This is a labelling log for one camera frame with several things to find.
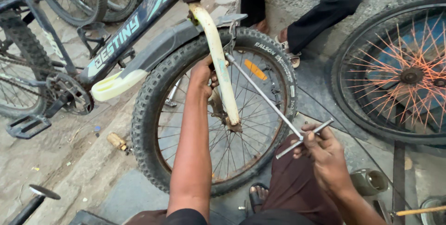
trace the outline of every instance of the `hand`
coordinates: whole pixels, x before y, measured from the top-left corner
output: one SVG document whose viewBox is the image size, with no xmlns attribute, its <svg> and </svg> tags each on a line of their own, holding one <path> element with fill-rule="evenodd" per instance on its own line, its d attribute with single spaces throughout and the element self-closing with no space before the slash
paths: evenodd
<svg viewBox="0 0 446 225">
<path fill-rule="evenodd" d="M 355 191 L 348 173 L 344 158 L 344 148 L 326 127 L 315 135 L 314 130 L 319 125 L 306 124 L 302 127 L 304 145 L 294 149 L 295 159 L 301 156 L 311 156 L 315 165 L 315 176 L 319 185 L 329 194 L 340 195 L 348 191 Z"/>
<path fill-rule="evenodd" d="M 190 72 L 189 89 L 203 91 L 207 99 L 212 95 L 212 90 L 219 85 L 215 71 L 211 71 L 209 68 L 211 64 L 212 57 L 209 55 L 198 61 Z"/>
</svg>

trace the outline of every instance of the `t-handle wrench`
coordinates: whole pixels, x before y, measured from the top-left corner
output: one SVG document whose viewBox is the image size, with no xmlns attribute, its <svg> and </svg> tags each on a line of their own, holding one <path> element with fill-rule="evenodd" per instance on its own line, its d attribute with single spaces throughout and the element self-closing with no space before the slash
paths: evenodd
<svg viewBox="0 0 446 225">
<path fill-rule="evenodd" d="M 280 118 L 288 125 L 288 127 L 291 128 L 293 133 L 295 133 L 299 137 L 299 139 L 303 141 L 304 137 L 300 134 L 300 132 L 293 126 L 293 124 L 291 124 L 291 122 L 289 122 L 285 115 L 282 114 L 282 112 L 276 107 L 276 105 L 274 105 L 274 103 L 271 102 L 271 100 L 262 92 L 262 90 L 260 90 L 260 88 L 253 82 L 253 80 L 249 78 L 248 74 L 246 74 L 243 71 L 242 67 L 240 67 L 240 65 L 236 62 L 236 59 L 234 59 L 234 57 L 227 52 L 225 53 L 225 56 L 227 60 L 232 65 L 234 65 L 239 70 L 239 72 L 248 80 L 248 82 L 256 89 L 260 96 L 265 99 L 268 105 L 280 116 Z"/>
<path fill-rule="evenodd" d="M 333 118 L 330 118 L 328 121 L 322 123 L 322 125 L 320 125 L 319 127 L 315 128 L 315 130 L 313 130 L 313 132 L 315 134 L 319 133 L 322 129 L 326 128 L 326 126 L 332 124 L 334 122 Z M 288 152 L 290 152 L 291 150 L 293 150 L 293 148 L 297 147 L 298 145 L 302 144 L 302 140 L 300 140 L 299 142 L 294 143 L 293 145 L 289 146 L 287 149 L 283 150 L 282 153 L 276 155 L 277 159 L 280 159 L 282 156 L 284 156 L 285 154 L 287 154 Z"/>
</svg>

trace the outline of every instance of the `down tube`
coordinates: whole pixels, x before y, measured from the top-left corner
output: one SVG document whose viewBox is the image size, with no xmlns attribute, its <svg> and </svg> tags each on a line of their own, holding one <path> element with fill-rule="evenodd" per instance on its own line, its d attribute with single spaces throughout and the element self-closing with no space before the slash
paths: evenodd
<svg viewBox="0 0 446 225">
<path fill-rule="evenodd" d="M 79 74 L 79 80 L 87 85 L 107 76 L 118 58 L 127 52 L 178 0 L 144 0 L 133 14 L 110 37 L 97 56 Z"/>
</svg>

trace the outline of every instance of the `person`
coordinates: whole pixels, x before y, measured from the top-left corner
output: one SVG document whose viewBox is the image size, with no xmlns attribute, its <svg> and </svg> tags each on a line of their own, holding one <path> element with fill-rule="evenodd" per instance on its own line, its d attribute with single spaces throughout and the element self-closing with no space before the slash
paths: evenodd
<svg viewBox="0 0 446 225">
<path fill-rule="evenodd" d="M 349 15 L 353 15 L 362 0 L 320 0 L 300 19 L 276 36 L 279 43 L 297 68 L 300 63 L 300 51 L 314 40 L 322 31 L 337 24 Z M 268 34 L 269 26 L 265 14 L 265 0 L 241 0 L 240 12 L 247 18 L 241 21 L 241 26 L 252 27 Z"/>
<path fill-rule="evenodd" d="M 210 64 L 208 56 L 191 71 L 167 210 L 140 212 L 126 225 L 209 224 L 212 165 L 207 101 L 218 85 Z M 294 153 L 280 160 L 273 159 L 269 189 L 261 183 L 250 187 L 255 214 L 240 225 L 341 225 L 343 221 L 347 225 L 386 224 L 353 187 L 343 147 L 330 128 L 324 128 L 318 136 L 311 132 L 316 126 L 302 127 L 304 147 L 295 148 Z M 275 153 L 296 138 L 295 134 L 288 136 Z"/>
</svg>

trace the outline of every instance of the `black sleeve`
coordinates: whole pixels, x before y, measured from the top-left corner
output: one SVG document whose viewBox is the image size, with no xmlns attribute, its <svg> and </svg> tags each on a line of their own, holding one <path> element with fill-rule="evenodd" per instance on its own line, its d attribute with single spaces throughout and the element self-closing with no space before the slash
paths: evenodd
<svg viewBox="0 0 446 225">
<path fill-rule="evenodd" d="M 164 225 L 207 225 L 207 222 L 195 209 L 180 209 L 171 213 Z"/>
</svg>

